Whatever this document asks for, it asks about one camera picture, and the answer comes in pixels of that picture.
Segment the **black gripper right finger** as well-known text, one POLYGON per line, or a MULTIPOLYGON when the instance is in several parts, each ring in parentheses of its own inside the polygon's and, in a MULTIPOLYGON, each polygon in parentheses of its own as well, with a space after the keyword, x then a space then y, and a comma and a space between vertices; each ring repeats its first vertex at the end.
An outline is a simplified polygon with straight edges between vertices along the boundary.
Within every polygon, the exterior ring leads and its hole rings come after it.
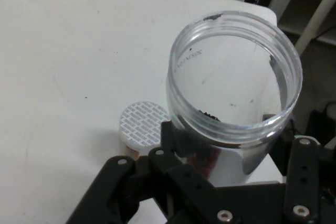
POLYGON ((286 128, 270 156, 286 181, 267 185, 263 223, 335 223, 335 149, 286 128))

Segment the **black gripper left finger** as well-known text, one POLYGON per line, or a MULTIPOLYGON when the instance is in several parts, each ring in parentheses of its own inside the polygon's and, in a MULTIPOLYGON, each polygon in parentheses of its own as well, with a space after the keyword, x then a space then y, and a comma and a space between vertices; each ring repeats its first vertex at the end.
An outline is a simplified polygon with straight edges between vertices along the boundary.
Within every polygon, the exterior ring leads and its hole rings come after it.
POLYGON ((161 146, 134 160, 106 161, 67 223, 128 223, 140 202, 154 199, 168 223, 241 223, 241 215, 192 166, 173 153, 172 123, 161 146))

